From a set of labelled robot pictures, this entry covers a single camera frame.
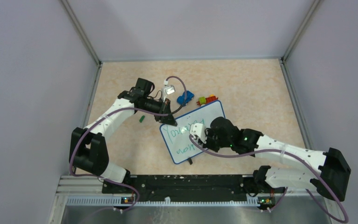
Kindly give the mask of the blue-framed whiteboard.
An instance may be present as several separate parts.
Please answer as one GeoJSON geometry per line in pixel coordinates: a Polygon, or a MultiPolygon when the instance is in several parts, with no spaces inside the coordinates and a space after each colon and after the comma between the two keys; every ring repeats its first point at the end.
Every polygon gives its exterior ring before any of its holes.
{"type": "Polygon", "coordinates": [[[225,117],[222,102],[219,100],[179,116],[175,119],[177,126],[160,126],[160,133],[174,164],[183,163],[202,153],[189,140],[191,125],[201,123],[209,127],[217,117],[225,117]]]}

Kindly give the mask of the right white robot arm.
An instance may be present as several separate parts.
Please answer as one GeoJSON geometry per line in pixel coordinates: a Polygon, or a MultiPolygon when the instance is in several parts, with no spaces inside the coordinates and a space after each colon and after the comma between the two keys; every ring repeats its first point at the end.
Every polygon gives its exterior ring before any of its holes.
{"type": "Polygon", "coordinates": [[[260,131],[239,129],[224,117],[215,118],[209,127],[195,124],[190,134],[203,148],[214,152],[229,147],[237,154],[277,161],[290,167],[284,169],[263,165],[256,170],[255,187],[260,192],[291,187],[316,190],[330,200],[345,200],[351,168],[338,149],[331,147],[326,152],[295,147],[260,131]]]}

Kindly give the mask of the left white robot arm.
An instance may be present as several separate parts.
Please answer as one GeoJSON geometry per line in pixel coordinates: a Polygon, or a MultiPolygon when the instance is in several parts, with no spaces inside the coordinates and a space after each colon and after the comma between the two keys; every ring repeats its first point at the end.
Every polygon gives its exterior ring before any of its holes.
{"type": "Polygon", "coordinates": [[[154,115],[158,123],[177,126],[170,108],[171,102],[167,98],[167,95],[175,92],[174,86],[165,80],[158,100],[150,97],[154,87],[153,82],[138,78],[135,86],[121,92],[113,105],[96,121],[73,130],[69,152],[72,173],[79,168],[113,181],[113,187],[120,193],[130,189],[129,171],[110,161],[106,140],[138,111],[154,115]]]}

